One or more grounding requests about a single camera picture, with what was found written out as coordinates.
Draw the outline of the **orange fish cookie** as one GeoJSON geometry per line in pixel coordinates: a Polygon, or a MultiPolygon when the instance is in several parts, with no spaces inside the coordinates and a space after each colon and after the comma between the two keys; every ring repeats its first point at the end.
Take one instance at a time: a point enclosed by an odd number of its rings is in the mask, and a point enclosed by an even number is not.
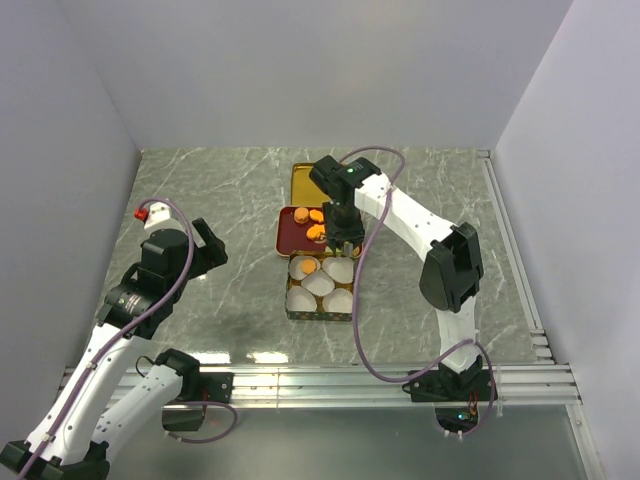
{"type": "Polygon", "coordinates": [[[321,210],[312,209],[309,211],[309,218],[316,223],[324,223],[325,217],[321,210]]]}
{"type": "Polygon", "coordinates": [[[306,231],[306,238],[316,243],[326,241],[326,228],[324,224],[314,224],[306,231]]]}

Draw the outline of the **orange round waffle cookie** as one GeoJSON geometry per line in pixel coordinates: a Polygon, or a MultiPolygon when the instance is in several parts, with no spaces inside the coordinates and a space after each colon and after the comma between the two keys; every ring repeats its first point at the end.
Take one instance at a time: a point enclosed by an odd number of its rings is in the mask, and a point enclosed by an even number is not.
{"type": "Polygon", "coordinates": [[[303,259],[299,263],[299,270],[304,276],[314,273],[317,269],[318,267],[314,259],[303,259]]]}

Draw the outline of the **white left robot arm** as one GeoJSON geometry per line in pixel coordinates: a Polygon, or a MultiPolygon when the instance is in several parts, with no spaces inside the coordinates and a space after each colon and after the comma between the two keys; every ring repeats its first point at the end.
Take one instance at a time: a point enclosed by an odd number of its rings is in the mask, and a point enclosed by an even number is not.
{"type": "Polygon", "coordinates": [[[168,349],[140,383],[111,405],[129,364],[143,355],[191,279],[224,265],[224,243],[204,219],[193,221],[201,247],[175,220],[162,221],[141,245],[141,258],[105,296],[81,362],[40,424],[7,443],[3,466],[21,479],[104,479],[118,448],[166,404],[209,400],[200,363],[168,349]]]}

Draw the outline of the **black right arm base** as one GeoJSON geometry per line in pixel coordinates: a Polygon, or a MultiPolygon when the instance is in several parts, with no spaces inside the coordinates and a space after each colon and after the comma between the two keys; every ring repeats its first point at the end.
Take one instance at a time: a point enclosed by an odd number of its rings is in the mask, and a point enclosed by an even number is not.
{"type": "Polygon", "coordinates": [[[441,366],[402,386],[412,403],[438,403],[435,418],[446,436],[462,440],[476,430],[493,408],[498,392],[491,374],[472,367],[462,373],[441,366]]]}

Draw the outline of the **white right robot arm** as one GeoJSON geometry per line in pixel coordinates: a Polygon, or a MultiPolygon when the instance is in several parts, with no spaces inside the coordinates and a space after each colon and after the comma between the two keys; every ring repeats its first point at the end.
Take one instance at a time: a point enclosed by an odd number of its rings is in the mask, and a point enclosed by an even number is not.
{"type": "Polygon", "coordinates": [[[366,253],[374,240],[362,221],[368,214],[417,254],[419,290],[436,311],[440,355],[434,367],[402,383],[414,401],[465,401],[490,385],[483,369],[488,360],[476,340],[476,297],[484,275],[478,233],[467,222],[456,225],[437,216],[359,151],[353,155],[347,165],[327,155],[309,173],[328,198],[322,206],[327,245],[334,253],[366,253]]]}

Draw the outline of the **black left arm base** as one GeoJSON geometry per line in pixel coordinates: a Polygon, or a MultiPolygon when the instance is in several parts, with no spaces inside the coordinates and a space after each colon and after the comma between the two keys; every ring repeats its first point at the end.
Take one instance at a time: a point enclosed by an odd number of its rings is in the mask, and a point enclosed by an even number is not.
{"type": "Polygon", "coordinates": [[[178,397],[162,410],[162,426],[171,433],[197,432],[208,413],[230,413],[234,374],[229,371],[200,373],[190,378],[178,397]]]}

